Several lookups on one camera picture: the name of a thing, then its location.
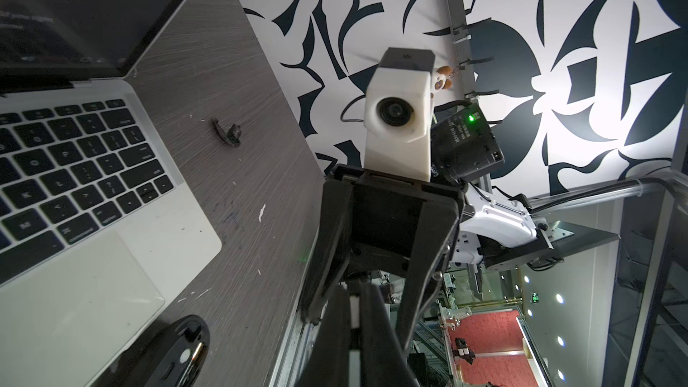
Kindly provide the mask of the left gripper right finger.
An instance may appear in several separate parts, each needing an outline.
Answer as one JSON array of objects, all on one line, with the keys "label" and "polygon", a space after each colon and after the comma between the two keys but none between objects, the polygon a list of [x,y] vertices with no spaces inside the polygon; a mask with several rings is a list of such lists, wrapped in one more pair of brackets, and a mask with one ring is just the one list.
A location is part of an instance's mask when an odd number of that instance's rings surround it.
[{"label": "left gripper right finger", "polygon": [[382,294],[362,283],[358,292],[360,329],[360,382],[362,386],[417,386],[405,352],[392,329]]}]

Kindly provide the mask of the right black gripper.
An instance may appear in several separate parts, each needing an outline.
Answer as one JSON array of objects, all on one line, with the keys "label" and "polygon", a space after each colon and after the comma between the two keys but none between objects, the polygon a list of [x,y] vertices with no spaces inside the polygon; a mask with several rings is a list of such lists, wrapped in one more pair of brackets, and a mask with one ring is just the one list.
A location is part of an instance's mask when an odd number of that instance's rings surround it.
[{"label": "right black gripper", "polygon": [[443,273],[466,207],[462,187],[426,183],[363,168],[336,166],[322,193],[320,226],[298,309],[318,324],[344,272],[407,274],[395,331],[407,351],[426,288]]}]

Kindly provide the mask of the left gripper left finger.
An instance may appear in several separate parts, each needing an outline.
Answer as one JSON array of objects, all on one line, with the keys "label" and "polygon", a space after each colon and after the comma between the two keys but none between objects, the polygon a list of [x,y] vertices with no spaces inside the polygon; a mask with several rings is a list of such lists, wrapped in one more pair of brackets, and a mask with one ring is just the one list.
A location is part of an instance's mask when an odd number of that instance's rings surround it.
[{"label": "left gripper left finger", "polygon": [[296,386],[348,386],[350,343],[350,297],[345,288],[337,286],[326,307],[311,357]]}]

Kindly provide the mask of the black wireless mouse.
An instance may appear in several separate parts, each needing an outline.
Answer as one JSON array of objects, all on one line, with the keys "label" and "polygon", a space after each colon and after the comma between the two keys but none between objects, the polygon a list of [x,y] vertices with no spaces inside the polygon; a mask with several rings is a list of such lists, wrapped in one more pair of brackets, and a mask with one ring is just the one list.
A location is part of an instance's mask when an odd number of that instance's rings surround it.
[{"label": "black wireless mouse", "polygon": [[192,386],[211,345],[208,324],[187,315],[155,322],[97,379],[96,386]]}]

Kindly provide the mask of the black usb mouse receiver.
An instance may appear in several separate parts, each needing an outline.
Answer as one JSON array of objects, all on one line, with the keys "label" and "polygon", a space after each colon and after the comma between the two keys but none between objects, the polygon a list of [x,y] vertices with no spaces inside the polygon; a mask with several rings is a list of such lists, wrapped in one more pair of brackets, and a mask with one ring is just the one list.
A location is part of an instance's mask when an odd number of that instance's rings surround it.
[{"label": "black usb mouse receiver", "polygon": [[229,129],[225,129],[220,125],[220,120],[213,118],[211,124],[218,134],[218,137],[226,144],[231,147],[239,147],[241,145],[241,135],[242,129],[239,125],[233,124]]}]

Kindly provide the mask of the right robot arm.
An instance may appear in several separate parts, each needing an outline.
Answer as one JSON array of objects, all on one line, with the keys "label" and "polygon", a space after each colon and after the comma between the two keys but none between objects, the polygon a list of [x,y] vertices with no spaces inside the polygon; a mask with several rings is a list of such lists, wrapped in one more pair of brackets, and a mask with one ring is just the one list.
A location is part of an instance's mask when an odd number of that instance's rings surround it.
[{"label": "right robot arm", "polygon": [[314,259],[298,304],[305,323],[322,320],[340,283],[390,272],[405,281],[395,331],[408,349],[450,265],[546,270],[614,240],[609,232],[549,223],[544,208],[524,195],[478,186],[503,154],[477,105],[465,103],[434,125],[430,146],[428,180],[348,165],[327,174]]}]

